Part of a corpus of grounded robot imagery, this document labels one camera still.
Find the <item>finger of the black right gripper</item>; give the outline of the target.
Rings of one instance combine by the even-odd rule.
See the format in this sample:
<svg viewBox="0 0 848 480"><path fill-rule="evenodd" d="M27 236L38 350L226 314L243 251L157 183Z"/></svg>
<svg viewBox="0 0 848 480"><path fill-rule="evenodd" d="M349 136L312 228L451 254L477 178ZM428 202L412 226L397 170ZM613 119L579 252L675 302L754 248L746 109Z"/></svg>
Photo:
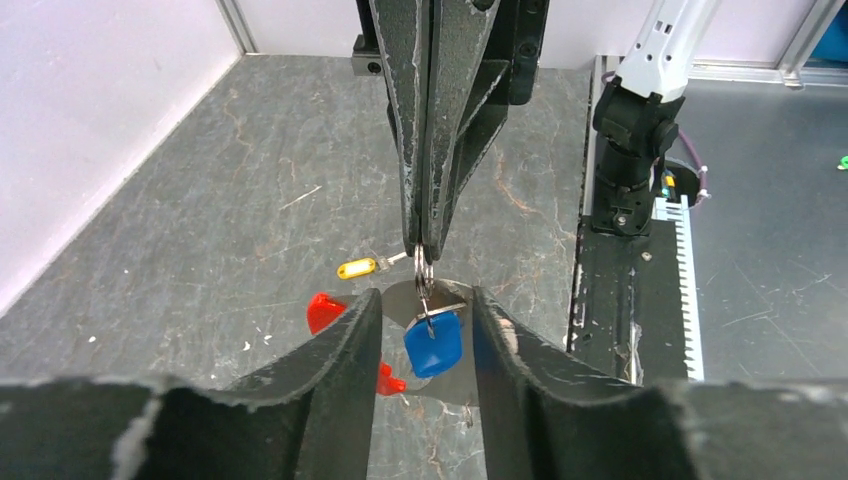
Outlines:
<svg viewBox="0 0 848 480"><path fill-rule="evenodd" d="M431 245L424 230L425 136L433 41L431 1L371 1L372 20L383 64L390 125L399 156L401 222L405 251Z"/></svg>
<svg viewBox="0 0 848 480"><path fill-rule="evenodd" d="M533 95L546 1L437 1L431 30L420 177L420 244L439 260L459 195Z"/></svg>

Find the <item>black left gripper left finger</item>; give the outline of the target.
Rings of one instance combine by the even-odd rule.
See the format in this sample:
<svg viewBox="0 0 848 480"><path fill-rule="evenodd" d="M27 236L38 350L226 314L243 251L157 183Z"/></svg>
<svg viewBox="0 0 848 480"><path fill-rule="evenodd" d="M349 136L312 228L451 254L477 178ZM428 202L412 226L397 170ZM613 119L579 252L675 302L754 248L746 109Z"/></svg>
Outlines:
<svg viewBox="0 0 848 480"><path fill-rule="evenodd" d="M382 341L369 289L230 387L172 375L5 379L5 479L363 479Z"/></svg>

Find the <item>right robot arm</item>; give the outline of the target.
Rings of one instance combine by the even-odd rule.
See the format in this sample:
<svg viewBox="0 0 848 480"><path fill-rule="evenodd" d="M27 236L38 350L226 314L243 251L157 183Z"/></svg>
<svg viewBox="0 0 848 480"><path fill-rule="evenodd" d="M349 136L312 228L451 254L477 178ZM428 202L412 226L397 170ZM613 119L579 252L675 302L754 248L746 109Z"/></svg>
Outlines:
<svg viewBox="0 0 848 480"><path fill-rule="evenodd" d="M544 1L361 1L356 49L378 56L399 155L405 249L439 260L457 200L506 122L529 101L542 50ZM676 116L714 1L657 1L605 85L592 119L606 149L597 168L597 230L642 234L654 162Z"/></svg>

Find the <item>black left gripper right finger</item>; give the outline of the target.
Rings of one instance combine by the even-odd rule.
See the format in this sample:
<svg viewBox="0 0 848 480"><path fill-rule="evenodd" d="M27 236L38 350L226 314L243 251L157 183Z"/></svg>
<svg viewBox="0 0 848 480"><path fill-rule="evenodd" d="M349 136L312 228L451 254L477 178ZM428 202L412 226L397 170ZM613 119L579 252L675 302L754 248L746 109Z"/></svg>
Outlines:
<svg viewBox="0 0 848 480"><path fill-rule="evenodd" d="M639 387L577 360L473 290L491 479L843 479L843 379Z"/></svg>

